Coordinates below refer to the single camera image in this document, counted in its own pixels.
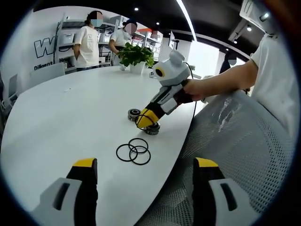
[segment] black o-ring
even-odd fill
[[[131,150],[130,150],[130,152],[129,152],[129,158],[130,158],[131,162],[133,162],[134,164],[139,165],[139,166],[143,166],[143,165],[149,163],[149,161],[151,160],[151,153],[150,153],[150,151],[149,151],[146,147],[144,147],[144,146],[134,146],[134,148],[135,148],[136,150],[137,150],[137,147],[143,147],[143,148],[145,148],[145,150],[149,153],[150,158],[149,158],[146,162],[144,162],[144,163],[136,163],[134,160],[136,159],[138,153],[136,153],[136,157],[132,159],[132,157],[131,157],[131,152],[134,152],[134,151],[133,151],[133,148],[131,148]]]
[[[119,155],[118,155],[118,150],[121,148],[121,147],[123,147],[123,146],[128,146],[128,147],[132,147],[131,148],[131,150],[133,150],[133,149],[136,149],[136,156],[135,156],[135,158],[130,158],[129,160],[125,160],[125,159],[121,159],[120,157],[119,157]],[[136,158],[137,158],[137,156],[138,156],[138,150],[137,150],[137,148],[135,147],[135,146],[133,146],[133,145],[130,145],[130,144],[122,144],[122,145],[120,145],[117,149],[116,149],[116,155],[117,155],[117,158],[119,158],[120,160],[122,160],[122,161],[125,161],[125,162],[130,162],[130,161],[133,161],[133,160],[135,160]]]
[[[132,141],[134,141],[134,140],[142,140],[142,141],[144,141],[145,143],[146,143],[146,149],[149,149],[149,144],[146,142],[146,140],[144,140],[144,139],[142,139],[142,138],[133,138],[133,139],[131,139],[129,142],[128,142],[128,144],[129,145],[131,145],[131,142]]]
[[[146,110],[146,112],[144,112],[143,114],[138,115],[138,116],[136,117],[136,120],[135,120],[135,125],[136,125],[136,127],[137,127],[138,129],[142,130],[142,131],[146,131],[146,130],[147,130],[147,129],[142,129],[142,128],[139,128],[139,127],[138,127],[138,123],[141,121],[142,117],[148,118],[148,119],[152,122],[152,124],[155,124],[155,122],[154,122],[149,116],[145,115],[145,113],[147,113],[147,111],[148,111],[148,110]]]

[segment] face mask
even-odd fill
[[[103,20],[102,19],[92,19],[91,24],[94,27],[100,27],[103,24]]]

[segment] woman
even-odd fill
[[[100,11],[92,11],[88,14],[83,26],[75,36],[73,47],[77,60],[77,71],[83,71],[99,67],[98,31],[103,23],[103,14]]]
[[[109,46],[111,51],[113,52],[112,62],[113,65],[119,65],[119,50],[123,49],[127,42],[130,42],[133,34],[137,30],[137,22],[129,19],[126,22],[123,22],[123,27],[120,30],[115,31],[110,38]]]

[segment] gray mesh fabric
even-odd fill
[[[195,116],[169,178],[136,225],[192,225],[195,157],[215,161],[262,213],[279,190],[293,152],[288,133],[263,106],[240,91],[220,95]]]

